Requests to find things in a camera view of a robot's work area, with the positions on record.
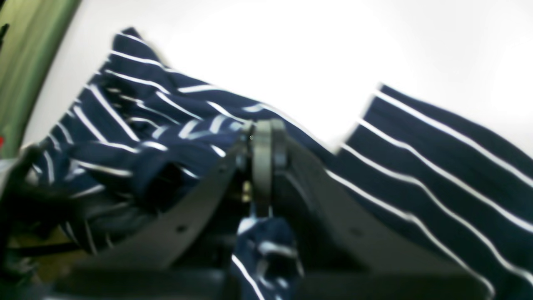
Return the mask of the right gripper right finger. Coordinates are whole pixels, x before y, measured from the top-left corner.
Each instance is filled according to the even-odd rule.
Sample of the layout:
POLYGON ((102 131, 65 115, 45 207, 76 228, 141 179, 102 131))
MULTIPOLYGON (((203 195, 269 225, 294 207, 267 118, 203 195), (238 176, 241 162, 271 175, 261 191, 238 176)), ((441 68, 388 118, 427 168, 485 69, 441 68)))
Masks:
POLYGON ((494 292, 436 241, 441 257, 354 201, 320 161, 273 120, 273 213, 296 237, 304 275, 296 300, 489 300, 494 292))

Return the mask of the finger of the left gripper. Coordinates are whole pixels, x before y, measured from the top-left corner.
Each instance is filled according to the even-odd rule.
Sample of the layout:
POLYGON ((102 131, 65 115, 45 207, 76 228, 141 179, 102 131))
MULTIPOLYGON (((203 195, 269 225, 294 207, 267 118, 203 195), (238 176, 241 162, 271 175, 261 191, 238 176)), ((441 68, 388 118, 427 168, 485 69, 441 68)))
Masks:
POLYGON ((20 248, 9 246, 12 235, 19 232, 47 239, 74 212, 64 190, 40 187, 28 179, 32 165, 43 151, 43 146, 30 146, 17 158, 1 161, 0 262, 3 282, 27 281, 35 270, 34 257, 80 250, 75 242, 20 248))

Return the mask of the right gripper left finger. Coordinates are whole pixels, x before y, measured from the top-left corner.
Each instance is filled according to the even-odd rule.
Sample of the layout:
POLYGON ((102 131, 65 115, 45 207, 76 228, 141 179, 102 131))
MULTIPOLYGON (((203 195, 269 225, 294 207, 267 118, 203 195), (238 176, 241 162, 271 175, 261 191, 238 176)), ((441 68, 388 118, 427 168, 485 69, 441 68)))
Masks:
POLYGON ((271 216, 274 123, 247 124, 237 143, 183 200, 118 247, 75 266, 47 300, 241 300, 229 249, 239 212, 271 216))

